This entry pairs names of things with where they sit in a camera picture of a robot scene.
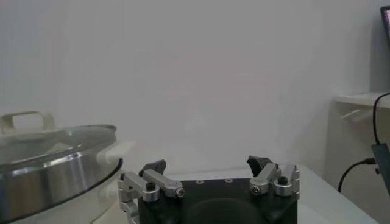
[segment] metal bracket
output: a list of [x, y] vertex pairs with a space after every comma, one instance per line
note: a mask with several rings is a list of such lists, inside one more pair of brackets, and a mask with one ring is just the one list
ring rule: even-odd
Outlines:
[[119, 198], [127, 202], [142, 197], [146, 202], [157, 201], [160, 198], [160, 188], [133, 172], [125, 173], [118, 181]]
[[274, 180], [275, 194], [285, 197], [295, 193], [299, 197], [299, 175], [299, 170], [295, 165], [287, 165], [282, 170], [282, 175], [277, 180]]
[[280, 176], [280, 169], [275, 163], [268, 163], [257, 177], [249, 180], [250, 191], [254, 195], [267, 194], [269, 185]]
[[152, 169], [145, 170], [142, 177], [149, 182], [156, 183], [167, 197], [182, 198], [185, 195], [182, 182], [171, 180]]
[[121, 202], [119, 207], [126, 213], [127, 219], [133, 224], [140, 224], [140, 217], [138, 215], [138, 206], [133, 202]]

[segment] power cord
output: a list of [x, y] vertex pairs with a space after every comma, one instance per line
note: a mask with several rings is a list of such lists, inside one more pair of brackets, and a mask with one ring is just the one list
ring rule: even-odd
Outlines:
[[367, 165], [370, 165], [370, 164], [375, 164], [375, 159], [374, 158], [368, 158], [368, 159], [365, 159], [365, 160], [362, 160], [360, 162], [357, 162], [357, 163], [354, 163], [352, 164], [350, 167], [348, 167], [348, 169], [342, 174], [341, 176], [341, 179], [340, 179], [340, 182], [339, 182], [339, 187], [337, 188], [337, 190], [339, 192], [341, 192], [341, 187], [342, 187], [342, 183], [344, 182], [344, 178], [347, 176], [347, 174], [356, 166], [359, 166], [359, 165], [362, 165], [362, 164], [367, 164]]
[[378, 108], [378, 103], [379, 103], [380, 99], [382, 99], [383, 97], [388, 96], [388, 95], [390, 95], [390, 93], [385, 93], [385, 94], [380, 95], [375, 100], [374, 107], [372, 109], [372, 128], [374, 129], [374, 138], [375, 138], [376, 145], [380, 145], [380, 141], [379, 141], [378, 133], [377, 133], [377, 108]]
[[[378, 108], [378, 103], [380, 101], [380, 99], [382, 99], [383, 97], [385, 96], [388, 96], [390, 95], [390, 93], [385, 93], [385, 94], [382, 94], [380, 96], [378, 96], [378, 98], [375, 100], [374, 102], [374, 105], [373, 105], [373, 109], [372, 109], [372, 128], [373, 128], [373, 131], [374, 131], [374, 139], [375, 139], [375, 145], [373, 145], [373, 147], [380, 147], [381, 146], [381, 143], [379, 141], [379, 138], [378, 138], [378, 132], [377, 132], [377, 108]], [[344, 181], [344, 178], [347, 176], [347, 174], [356, 166], [359, 166], [359, 165], [362, 165], [362, 164], [376, 164], [377, 162], [375, 161], [374, 158], [368, 158], [368, 159], [365, 159], [365, 160], [362, 160], [360, 162], [357, 162], [357, 163], [354, 163], [352, 164], [350, 167], [348, 167], [348, 169], [342, 174], [341, 176], [341, 179], [340, 179], [340, 182], [339, 182], [339, 186], [338, 186], [338, 191], [341, 192], [341, 187], [342, 187], [342, 182]]]

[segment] stainless steel pot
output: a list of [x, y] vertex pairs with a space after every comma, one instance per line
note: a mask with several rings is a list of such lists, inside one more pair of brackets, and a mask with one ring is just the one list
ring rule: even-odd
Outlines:
[[[13, 117], [37, 113], [39, 130], [16, 130]], [[131, 142], [117, 143], [116, 127], [55, 128], [51, 114], [0, 117], [0, 223], [23, 219], [98, 186], [121, 167]]]

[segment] white background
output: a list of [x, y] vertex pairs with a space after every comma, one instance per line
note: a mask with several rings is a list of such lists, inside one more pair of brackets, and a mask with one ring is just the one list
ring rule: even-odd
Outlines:
[[117, 125], [140, 143], [128, 169], [160, 158], [171, 173], [241, 167], [256, 155], [321, 174], [332, 97], [372, 89], [379, 6], [1, 1], [0, 112]]

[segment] pot handle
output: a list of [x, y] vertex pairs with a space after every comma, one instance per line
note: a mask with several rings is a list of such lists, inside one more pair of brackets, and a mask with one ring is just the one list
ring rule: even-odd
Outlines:
[[99, 200], [102, 202], [114, 200], [118, 197], [118, 184], [116, 183], [118, 178], [104, 186], [99, 191]]
[[110, 145], [106, 149], [103, 149], [97, 154], [97, 160], [99, 164], [113, 164], [117, 163], [119, 159], [123, 158], [130, 149], [134, 148], [135, 142], [123, 141], [116, 142]]
[[39, 114], [42, 117], [43, 125], [39, 129], [41, 131], [53, 131], [55, 130], [54, 118], [51, 113], [42, 113], [39, 111], [24, 111], [19, 113], [5, 114], [0, 117], [0, 133], [12, 134], [24, 132], [23, 130], [17, 130], [13, 124], [13, 117], [22, 116], [28, 114]]

